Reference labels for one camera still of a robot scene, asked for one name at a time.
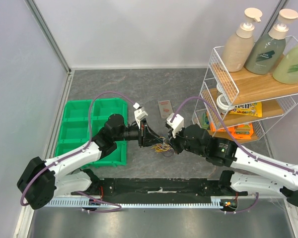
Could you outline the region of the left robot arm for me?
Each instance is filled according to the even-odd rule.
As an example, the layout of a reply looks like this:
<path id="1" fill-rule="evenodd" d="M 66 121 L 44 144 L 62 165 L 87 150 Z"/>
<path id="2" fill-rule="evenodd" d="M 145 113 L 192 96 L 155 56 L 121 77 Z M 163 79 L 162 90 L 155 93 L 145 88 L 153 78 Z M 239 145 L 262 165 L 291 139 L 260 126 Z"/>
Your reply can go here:
<path id="1" fill-rule="evenodd" d="M 150 147 L 161 143 L 162 138 L 148 126 L 146 119 L 126 126 L 122 115 L 113 114 L 82 146 L 50 159 L 31 159 L 17 182 L 22 193 L 20 204 L 37 210 L 64 193 L 84 191 L 94 195 L 99 190 L 96 176 L 89 171 L 77 175 L 72 172 L 109 156 L 117 149 L 118 141 L 137 141 L 140 147 Z"/>

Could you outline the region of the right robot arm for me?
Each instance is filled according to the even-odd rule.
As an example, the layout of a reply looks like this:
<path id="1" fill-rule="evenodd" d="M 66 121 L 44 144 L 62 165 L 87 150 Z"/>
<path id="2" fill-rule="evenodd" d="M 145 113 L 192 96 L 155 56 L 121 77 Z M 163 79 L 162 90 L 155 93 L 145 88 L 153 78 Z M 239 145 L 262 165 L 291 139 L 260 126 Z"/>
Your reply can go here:
<path id="1" fill-rule="evenodd" d="M 221 194 L 276 194 L 298 207 L 298 165 L 258 154 L 229 139 L 213 137 L 197 124 L 184 127 L 167 122 L 166 127 L 168 143 L 175 153 L 187 151 L 215 166 L 228 168 L 217 184 Z"/>

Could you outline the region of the green snack box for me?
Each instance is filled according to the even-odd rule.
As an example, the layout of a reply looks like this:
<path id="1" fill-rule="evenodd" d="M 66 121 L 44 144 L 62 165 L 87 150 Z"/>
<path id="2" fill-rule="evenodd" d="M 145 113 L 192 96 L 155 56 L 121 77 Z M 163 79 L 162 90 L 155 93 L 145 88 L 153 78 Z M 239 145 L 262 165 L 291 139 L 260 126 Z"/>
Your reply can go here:
<path id="1" fill-rule="evenodd" d="M 210 129 L 210 123 L 209 123 L 209 120 L 208 120 L 208 114 L 207 114 L 207 112 L 204 112 L 202 114 L 201 127 L 203 129 L 206 129 L 206 130 L 209 130 Z"/>

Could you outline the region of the white yogurt cup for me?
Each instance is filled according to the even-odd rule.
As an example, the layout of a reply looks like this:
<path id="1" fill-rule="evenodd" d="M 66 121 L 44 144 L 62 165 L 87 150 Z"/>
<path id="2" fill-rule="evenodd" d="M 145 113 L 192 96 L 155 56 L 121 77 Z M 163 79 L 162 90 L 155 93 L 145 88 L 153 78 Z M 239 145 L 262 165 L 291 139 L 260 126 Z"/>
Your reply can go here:
<path id="1" fill-rule="evenodd" d="M 229 103 L 227 102 L 227 100 L 225 99 L 225 96 L 223 94 L 222 88 L 221 86 L 217 83 L 216 85 L 217 88 L 217 106 L 219 109 L 224 110 L 224 111 L 230 111 L 233 109 L 232 106 L 229 105 Z"/>

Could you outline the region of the orange snack packet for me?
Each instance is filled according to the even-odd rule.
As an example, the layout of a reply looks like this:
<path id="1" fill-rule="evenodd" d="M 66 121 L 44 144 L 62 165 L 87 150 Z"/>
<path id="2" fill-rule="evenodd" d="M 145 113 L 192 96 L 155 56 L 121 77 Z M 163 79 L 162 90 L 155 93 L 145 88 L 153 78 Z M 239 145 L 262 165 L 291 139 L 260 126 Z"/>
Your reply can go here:
<path id="1" fill-rule="evenodd" d="M 231 139 L 230 135 L 232 135 L 235 139 L 250 140 L 254 133 L 251 121 L 256 118 L 255 116 L 243 116 L 242 114 L 228 113 L 223 120 L 228 127 L 229 133 L 226 132 L 222 125 L 216 130 L 208 113 L 207 117 L 209 120 L 210 132 L 211 134 L 214 134 L 215 137 L 227 137 Z"/>

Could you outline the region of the green divided plastic bin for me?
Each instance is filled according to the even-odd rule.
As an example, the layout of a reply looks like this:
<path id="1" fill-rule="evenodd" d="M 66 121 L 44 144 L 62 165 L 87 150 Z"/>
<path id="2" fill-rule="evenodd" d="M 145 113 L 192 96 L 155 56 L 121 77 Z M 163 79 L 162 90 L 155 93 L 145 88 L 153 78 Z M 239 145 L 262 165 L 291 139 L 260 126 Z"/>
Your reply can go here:
<path id="1" fill-rule="evenodd" d="M 68 101 L 64 108 L 62 123 L 54 156 L 67 153 L 89 140 L 88 112 L 91 100 Z M 112 114 L 121 114 L 128 119 L 127 102 L 120 98 L 105 98 L 95 101 L 91 112 L 92 133 L 96 134 Z M 99 168 L 104 166 L 125 166 L 127 164 L 127 143 L 118 141 L 117 149 L 107 157 L 82 166 Z"/>

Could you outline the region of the yellow candy bag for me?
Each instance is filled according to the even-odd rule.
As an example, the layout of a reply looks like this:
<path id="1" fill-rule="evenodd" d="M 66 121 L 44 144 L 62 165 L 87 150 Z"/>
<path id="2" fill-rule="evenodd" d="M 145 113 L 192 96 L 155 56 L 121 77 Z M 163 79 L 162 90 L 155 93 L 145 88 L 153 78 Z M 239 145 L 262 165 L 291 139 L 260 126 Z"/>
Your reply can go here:
<path id="1" fill-rule="evenodd" d="M 262 117 L 262 103 L 249 103 L 235 106 L 229 111 L 232 115 L 242 115 L 242 116 L 252 116 L 252 117 Z"/>

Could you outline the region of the beige pump bottle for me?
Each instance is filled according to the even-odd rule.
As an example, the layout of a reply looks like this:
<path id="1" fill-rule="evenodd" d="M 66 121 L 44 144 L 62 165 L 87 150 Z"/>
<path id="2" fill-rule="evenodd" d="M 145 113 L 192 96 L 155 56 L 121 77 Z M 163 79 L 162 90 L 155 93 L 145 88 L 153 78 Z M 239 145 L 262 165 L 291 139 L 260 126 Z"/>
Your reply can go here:
<path id="1" fill-rule="evenodd" d="M 228 72 L 240 71 L 254 46 L 254 23 L 261 22 L 263 13 L 257 8 L 244 11 L 245 20 L 227 40 L 221 59 Z"/>

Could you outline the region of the grey-green pump bottle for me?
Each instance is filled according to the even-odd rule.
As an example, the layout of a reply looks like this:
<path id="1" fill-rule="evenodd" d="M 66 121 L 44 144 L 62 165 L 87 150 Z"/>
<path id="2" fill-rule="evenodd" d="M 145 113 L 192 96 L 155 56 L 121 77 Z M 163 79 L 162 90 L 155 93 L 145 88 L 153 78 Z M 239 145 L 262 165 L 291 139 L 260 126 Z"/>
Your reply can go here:
<path id="1" fill-rule="evenodd" d="M 249 72 L 258 75 L 270 72 L 284 52 L 289 25 L 295 20 L 298 20 L 297 11 L 288 8 L 279 11 L 278 22 L 257 40 L 246 60 L 244 67 Z"/>

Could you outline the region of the light green pump bottle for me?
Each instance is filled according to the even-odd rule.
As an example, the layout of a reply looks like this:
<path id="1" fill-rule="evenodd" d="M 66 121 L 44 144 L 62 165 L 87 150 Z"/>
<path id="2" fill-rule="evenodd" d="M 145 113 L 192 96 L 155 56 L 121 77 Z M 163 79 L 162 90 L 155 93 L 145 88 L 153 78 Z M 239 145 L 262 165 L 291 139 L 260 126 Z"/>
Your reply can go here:
<path id="1" fill-rule="evenodd" d="M 283 57 L 273 71 L 273 78 L 284 84 L 298 83 L 298 45 Z"/>

